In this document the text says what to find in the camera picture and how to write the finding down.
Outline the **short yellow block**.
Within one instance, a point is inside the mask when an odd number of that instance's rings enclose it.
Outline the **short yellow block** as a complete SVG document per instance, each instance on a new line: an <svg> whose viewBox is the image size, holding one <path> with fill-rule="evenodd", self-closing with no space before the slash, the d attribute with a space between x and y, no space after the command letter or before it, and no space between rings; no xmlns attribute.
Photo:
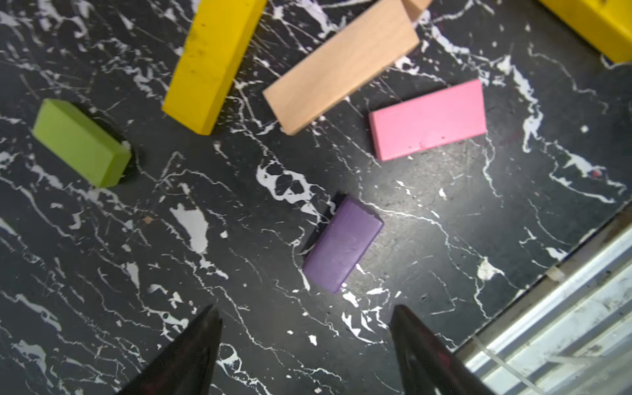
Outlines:
<svg viewBox="0 0 632 395"><path fill-rule="evenodd" d="M212 133L266 5L255 0L199 3L162 105L169 117L199 135Z"/></svg>

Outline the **pink block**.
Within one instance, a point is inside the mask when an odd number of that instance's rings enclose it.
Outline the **pink block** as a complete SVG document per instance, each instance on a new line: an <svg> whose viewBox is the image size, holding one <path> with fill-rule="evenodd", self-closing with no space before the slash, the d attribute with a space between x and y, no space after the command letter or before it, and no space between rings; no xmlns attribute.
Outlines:
<svg viewBox="0 0 632 395"><path fill-rule="evenodd" d="M407 100L369 116L375 154L390 161L487 132L478 79Z"/></svg>

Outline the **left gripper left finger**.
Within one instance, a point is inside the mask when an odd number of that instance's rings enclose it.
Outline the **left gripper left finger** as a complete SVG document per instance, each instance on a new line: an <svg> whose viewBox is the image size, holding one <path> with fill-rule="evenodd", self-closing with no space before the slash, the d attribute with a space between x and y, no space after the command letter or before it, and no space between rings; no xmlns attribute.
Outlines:
<svg viewBox="0 0 632 395"><path fill-rule="evenodd" d="M222 319L210 304L121 394L208 394L221 343Z"/></svg>

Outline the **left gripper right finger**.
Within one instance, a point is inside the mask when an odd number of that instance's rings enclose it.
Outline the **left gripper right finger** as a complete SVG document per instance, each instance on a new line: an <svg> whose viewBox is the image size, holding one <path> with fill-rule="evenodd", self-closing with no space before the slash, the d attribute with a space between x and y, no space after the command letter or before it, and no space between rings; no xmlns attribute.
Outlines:
<svg viewBox="0 0 632 395"><path fill-rule="evenodd" d="M405 305L394 307L389 330L406 394L491 394Z"/></svg>

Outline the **purple block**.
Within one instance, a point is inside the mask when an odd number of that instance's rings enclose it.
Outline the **purple block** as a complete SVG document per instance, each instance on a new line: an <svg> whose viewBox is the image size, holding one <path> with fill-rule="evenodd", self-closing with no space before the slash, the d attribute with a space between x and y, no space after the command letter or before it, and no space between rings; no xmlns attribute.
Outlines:
<svg viewBox="0 0 632 395"><path fill-rule="evenodd" d="M304 275L326 291L339 292L383 226L365 204L345 197L307 255Z"/></svg>

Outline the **green block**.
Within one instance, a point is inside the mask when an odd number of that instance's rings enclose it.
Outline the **green block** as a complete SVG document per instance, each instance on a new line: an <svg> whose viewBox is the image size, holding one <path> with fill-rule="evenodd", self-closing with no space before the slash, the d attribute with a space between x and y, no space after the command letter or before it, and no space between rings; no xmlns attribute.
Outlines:
<svg viewBox="0 0 632 395"><path fill-rule="evenodd" d="M117 185L132 157L126 146L65 100L42 102L33 135L98 189Z"/></svg>

